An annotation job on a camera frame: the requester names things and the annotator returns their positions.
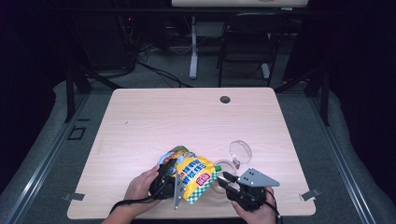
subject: black hole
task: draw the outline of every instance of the black hole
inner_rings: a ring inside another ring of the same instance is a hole
[[[231,99],[230,99],[230,97],[228,97],[228,96],[221,96],[221,97],[220,97],[220,101],[221,101],[222,103],[224,103],[224,104],[228,104],[228,103],[231,102]]]

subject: gray carpet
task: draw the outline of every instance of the gray carpet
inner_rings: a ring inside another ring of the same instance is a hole
[[[283,74],[292,43],[292,39],[286,39],[283,48],[279,52],[273,87],[281,84],[281,75]],[[202,42],[199,51],[198,78],[195,80],[188,78],[191,59],[189,53],[175,54],[172,51],[161,52],[154,50],[148,54],[148,59],[145,63],[168,71],[179,77],[182,82],[188,83],[193,87],[216,87],[218,83],[218,70],[216,69],[217,49],[216,41],[208,39]],[[104,76],[111,74],[112,72],[102,73]],[[111,80],[126,88],[170,88],[160,77],[139,65],[128,76]],[[87,98],[81,98],[87,99],[87,101],[79,113],[76,114],[76,119],[71,124],[72,126],[75,125],[76,128],[84,128],[85,133],[80,140],[62,141],[59,155],[50,168],[45,181],[35,195],[33,202],[28,204],[25,207],[25,213],[22,213],[21,223],[100,222],[100,220],[75,221],[68,219],[66,211],[69,202],[63,200],[65,193],[75,191],[111,94],[111,90],[102,83],[91,80],[91,84],[94,90]],[[170,84],[173,87],[177,86],[176,83],[170,82]],[[2,222],[7,220],[9,212],[20,198],[30,176],[34,174],[35,168],[47,155],[55,139],[62,132],[66,112],[64,83],[56,87],[55,91],[57,93],[57,103],[48,123],[37,138],[21,169],[1,195]],[[329,140],[321,128],[321,121],[316,116],[318,112],[311,104],[312,100],[304,97],[299,86],[291,92],[280,93],[277,97],[308,186],[311,189],[318,188],[322,192],[315,200],[317,212],[313,216],[285,217],[284,223],[361,223],[361,218],[334,162]],[[354,153],[353,147],[348,141],[347,126],[339,108],[339,103],[333,94],[331,94],[329,118],[332,132],[361,187],[363,195],[367,199],[376,223],[395,223],[396,209],[394,204],[376,186],[364,165],[361,164]],[[136,221],[136,223],[142,222],[152,223],[154,221]],[[155,221],[155,223],[160,222],[195,223],[193,220]],[[240,219],[205,219],[200,220],[200,223],[244,222]]]

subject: dark background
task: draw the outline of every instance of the dark background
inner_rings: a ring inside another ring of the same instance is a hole
[[[105,0],[94,2],[111,6]],[[69,68],[84,64],[120,69],[130,63],[131,49],[125,47],[120,33],[102,34],[96,38],[98,43],[90,43],[88,35],[96,37],[92,32],[100,31],[87,32],[84,28],[90,22],[115,28],[117,20],[92,16],[49,18],[40,13],[38,6],[42,4],[65,6],[64,2],[33,0],[3,1],[0,5],[2,191],[49,117],[55,100],[52,88],[65,80]],[[303,21],[285,79],[321,65],[323,56],[330,52],[332,59],[326,68],[331,75],[331,90],[341,101],[352,145],[375,182],[395,203],[394,8],[390,1],[311,1],[309,10],[347,11],[349,16],[343,22]],[[112,49],[117,57],[108,58],[94,51],[101,47],[107,48],[101,49],[104,52]]]

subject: snack bag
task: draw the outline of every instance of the snack bag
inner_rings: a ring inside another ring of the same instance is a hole
[[[161,156],[159,164],[166,164],[171,159],[177,159],[175,169],[170,171],[174,175],[180,173],[186,191],[183,198],[189,203],[195,203],[218,178],[216,167],[204,157],[196,156],[183,146],[175,147]]]

